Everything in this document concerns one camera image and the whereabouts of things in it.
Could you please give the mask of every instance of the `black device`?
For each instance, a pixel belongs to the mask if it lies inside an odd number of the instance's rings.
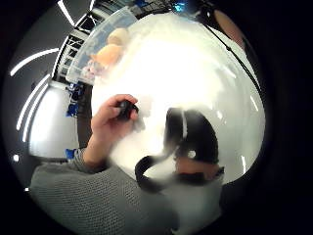
[[[144,175],[147,169],[165,161],[171,154],[174,153],[176,158],[180,158],[187,156],[189,151],[196,152],[195,161],[217,164],[218,143],[215,132],[202,113],[196,110],[182,111],[178,108],[170,108],[166,114],[162,153],[157,158],[145,156],[135,166],[139,187],[150,193],[157,193],[175,181],[199,186],[205,184],[207,181],[203,173],[174,173],[166,182],[156,182]],[[221,167],[216,176],[223,172],[224,167]]]
[[[139,112],[138,107],[132,104],[128,100],[123,100],[121,102],[118,102],[117,106],[120,108],[120,113],[117,116],[117,119],[121,121],[130,120],[130,114],[132,110],[135,110],[137,113]]]

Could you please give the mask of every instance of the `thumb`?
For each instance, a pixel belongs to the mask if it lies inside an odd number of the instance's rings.
[[[101,126],[103,124],[106,124],[109,119],[117,117],[119,112],[120,112],[120,108],[103,106],[100,108],[97,114],[92,118],[92,125],[96,127],[96,126]]]

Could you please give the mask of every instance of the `black object in hand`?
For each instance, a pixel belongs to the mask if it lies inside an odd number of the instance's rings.
[[[120,108],[120,113],[117,116],[117,119],[121,120],[121,121],[128,121],[128,120],[130,120],[130,114],[131,114],[132,110],[136,110],[137,113],[139,111],[137,106],[135,106],[134,104],[132,104],[128,100],[123,100],[123,101],[119,102],[117,104],[117,106]]]

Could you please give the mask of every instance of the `small blue item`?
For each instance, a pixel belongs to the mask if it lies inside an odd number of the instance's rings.
[[[149,3],[147,3],[147,2],[144,1],[144,0],[136,0],[136,1],[135,1],[135,4],[136,4],[138,7],[145,7],[145,6],[147,6]]]
[[[67,156],[67,159],[68,159],[68,160],[74,159],[74,157],[75,157],[75,151],[76,151],[76,149],[73,149],[73,150],[71,150],[71,149],[66,149],[66,156]]]
[[[79,90],[78,90],[78,96],[82,96],[83,95],[83,90],[80,88]]]
[[[78,103],[69,104],[67,108],[67,117],[76,117],[78,113]]]
[[[175,3],[173,7],[175,8],[176,12],[184,12],[186,9],[186,3],[178,2],[178,3]]]

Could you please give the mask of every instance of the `blue object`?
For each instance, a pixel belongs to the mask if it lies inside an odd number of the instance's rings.
[[[176,12],[184,12],[186,10],[186,3],[185,2],[178,2],[173,5]]]
[[[135,4],[136,4],[138,7],[145,7],[145,6],[147,6],[149,3],[147,3],[147,2],[144,1],[144,0],[136,0],[136,1],[135,1]]]
[[[76,151],[76,149],[73,149],[73,150],[71,150],[71,149],[66,149],[66,156],[67,156],[67,159],[68,159],[68,160],[74,159],[74,157],[75,157],[75,151]]]
[[[76,103],[79,100],[79,91],[71,92],[70,100],[72,103]]]
[[[83,91],[82,91],[82,89],[79,89],[78,90],[78,96],[82,96],[83,95]]]
[[[67,117],[76,117],[78,112],[78,103],[69,104],[67,108]]]

